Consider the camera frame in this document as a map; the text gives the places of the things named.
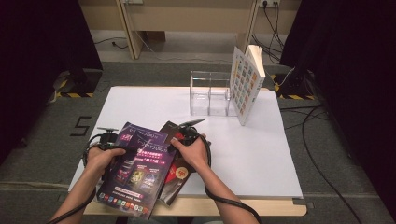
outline person's right hand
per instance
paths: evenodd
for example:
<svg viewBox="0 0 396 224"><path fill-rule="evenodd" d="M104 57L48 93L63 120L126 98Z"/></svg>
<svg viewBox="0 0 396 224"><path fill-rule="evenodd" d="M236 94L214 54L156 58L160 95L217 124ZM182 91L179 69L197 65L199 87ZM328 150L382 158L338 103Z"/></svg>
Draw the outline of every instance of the person's right hand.
<svg viewBox="0 0 396 224"><path fill-rule="evenodd" d="M184 160L195 170L203 165L207 166L207 154L204 142L197 138L190 146L184 146L176 138L171 140L171 144L177 148Z"/></svg>

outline white tabletop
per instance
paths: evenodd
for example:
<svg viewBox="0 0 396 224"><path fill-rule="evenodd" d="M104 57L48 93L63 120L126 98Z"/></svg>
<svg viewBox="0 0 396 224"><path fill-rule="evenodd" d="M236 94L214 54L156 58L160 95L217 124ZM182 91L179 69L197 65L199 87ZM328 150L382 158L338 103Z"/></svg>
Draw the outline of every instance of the white tabletop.
<svg viewBox="0 0 396 224"><path fill-rule="evenodd" d="M93 129L121 129L125 122L160 130L166 121L182 123L206 118L195 125L207 135L212 169L244 198L303 198L273 91L261 91L245 126L237 117L191 116L189 88L113 87ZM79 164L71 187L83 170ZM192 174L179 195L205 195L204 183Z"/></svg>

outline person's left hand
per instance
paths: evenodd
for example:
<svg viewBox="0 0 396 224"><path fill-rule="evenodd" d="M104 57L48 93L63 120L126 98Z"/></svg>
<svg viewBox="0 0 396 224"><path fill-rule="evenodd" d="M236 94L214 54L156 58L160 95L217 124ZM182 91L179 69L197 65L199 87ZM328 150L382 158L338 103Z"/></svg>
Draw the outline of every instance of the person's left hand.
<svg viewBox="0 0 396 224"><path fill-rule="evenodd" d="M99 147L93 147L88 154L88 163L85 169L93 169L99 175L103 175L106 167L111 163L113 158L121 156L125 152L125 149L122 148L103 151Z"/></svg>

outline white book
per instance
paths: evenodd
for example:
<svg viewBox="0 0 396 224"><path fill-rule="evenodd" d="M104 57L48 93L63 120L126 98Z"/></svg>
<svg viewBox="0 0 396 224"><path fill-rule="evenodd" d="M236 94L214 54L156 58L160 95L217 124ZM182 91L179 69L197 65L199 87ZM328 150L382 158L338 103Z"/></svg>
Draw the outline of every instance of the white book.
<svg viewBox="0 0 396 224"><path fill-rule="evenodd" d="M244 54L235 47L230 87L231 100L241 125L245 125L247 122L248 114L260 92L264 79L262 48L249 45Z"/></svg>

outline forearm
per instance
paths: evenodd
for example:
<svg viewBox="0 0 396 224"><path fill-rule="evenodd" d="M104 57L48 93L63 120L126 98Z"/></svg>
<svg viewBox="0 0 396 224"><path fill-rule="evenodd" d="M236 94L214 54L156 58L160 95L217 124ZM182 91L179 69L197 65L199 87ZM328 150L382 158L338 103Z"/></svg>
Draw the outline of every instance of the forearm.
<svg viewBox="0 0 396 224"><path fill-rule="evenodd" d="M219 177L205 164L196 168L197 173L204 180L207 189L221 198L240 202L239 198L219 179ZM258 223L256 218L247 210L215 201L224 223Z"/></svg>
<svg viewBox="0 0 396 224"><path fill-rule="evenodd" d="M52 217L52 219L69 212L70 210L78 207L79 205L87 201L87 199L90 197L93 190L95 189L99 178L100 176L95 171L85 169L81 177L76 182L75 186L67 195L61 207ZM81 209L71 217L68 217L67 219L59 223L79 223L82 219L84 210L85 208Z"/></svg>

